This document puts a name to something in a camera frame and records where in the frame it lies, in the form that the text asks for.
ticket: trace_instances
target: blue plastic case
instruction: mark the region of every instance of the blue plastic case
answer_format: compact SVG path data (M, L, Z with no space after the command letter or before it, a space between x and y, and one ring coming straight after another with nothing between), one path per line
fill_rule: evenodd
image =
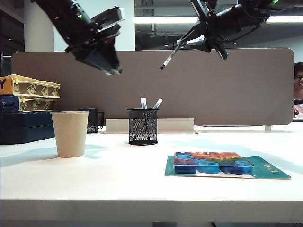
M50 111L0 113L0 144L55 137Z
M0 95L0 112L15 112L19 110L18 96Z

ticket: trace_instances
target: teal cardboard backing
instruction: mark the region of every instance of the teal cardboard backing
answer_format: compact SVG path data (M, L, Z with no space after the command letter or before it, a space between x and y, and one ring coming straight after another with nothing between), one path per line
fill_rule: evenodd
M260 156L244 157L254 165L254 177L256 179L290 179L287 175L274 165L270 164ZM176 174L174 173L174 156L167 157L165 175L166 176L197 176L196 174Z

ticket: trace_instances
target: fluorescent light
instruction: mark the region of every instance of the fluorescent light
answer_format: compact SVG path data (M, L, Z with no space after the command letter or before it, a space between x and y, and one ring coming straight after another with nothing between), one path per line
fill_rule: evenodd
M135 17L135 24L193 24L198 17ZM267 23L303 23L303 16L271 16Z
M193 24L198 17L135 17L135 24Z
M267 23L303 23L303 16L271 16Z

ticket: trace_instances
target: white paper cup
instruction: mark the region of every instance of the white paper cup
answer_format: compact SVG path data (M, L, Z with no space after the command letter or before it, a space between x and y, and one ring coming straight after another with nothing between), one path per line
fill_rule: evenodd
M51 112L59 157L84 155L89 111Z

